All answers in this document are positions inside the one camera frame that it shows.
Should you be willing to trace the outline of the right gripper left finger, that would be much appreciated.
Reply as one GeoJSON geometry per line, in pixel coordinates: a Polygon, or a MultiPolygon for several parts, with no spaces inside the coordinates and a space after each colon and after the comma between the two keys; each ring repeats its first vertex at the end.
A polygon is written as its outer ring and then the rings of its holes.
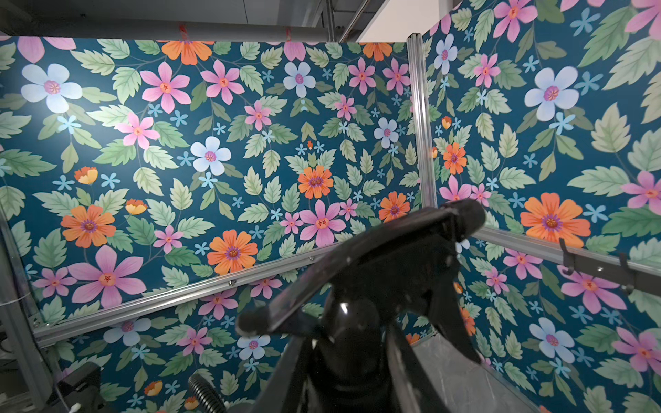
{"type": "Polygon", "coordinates": [[[310,338],[293,338],[276,365],[266,388],[253,404],[251,412],[298,412],[312,351],[310,338]]]}

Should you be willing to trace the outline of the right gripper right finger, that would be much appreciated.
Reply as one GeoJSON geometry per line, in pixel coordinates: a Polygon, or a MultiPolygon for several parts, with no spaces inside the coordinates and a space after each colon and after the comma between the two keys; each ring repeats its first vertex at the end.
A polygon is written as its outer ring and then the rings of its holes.
{"type": "Polygon", "coordinates": [[[396,322],[387,325],[386,358],[394,412],[450,412],[396,322]]]}

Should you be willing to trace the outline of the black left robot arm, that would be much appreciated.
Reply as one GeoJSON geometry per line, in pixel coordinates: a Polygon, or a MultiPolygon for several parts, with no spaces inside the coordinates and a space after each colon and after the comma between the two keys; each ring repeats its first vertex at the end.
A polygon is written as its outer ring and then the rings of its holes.
{"type": "MultiPolygon", "coordinates": [[[[128,388],[115,383],[104,384],[103,369],[94,361],[88,361],[55,383],[52,395],[46,401],[43,412],[117,412],[114,405],[128,388]]],[[[225,412],[227,405],[207,377],[195,373],[189,377],[189,388],[181,388],[170,394],[163,404],[156,404],[157,397],[165,389],[158,380],[148,384],[141,393],[129,400],[126,412],[225,412]]]]}

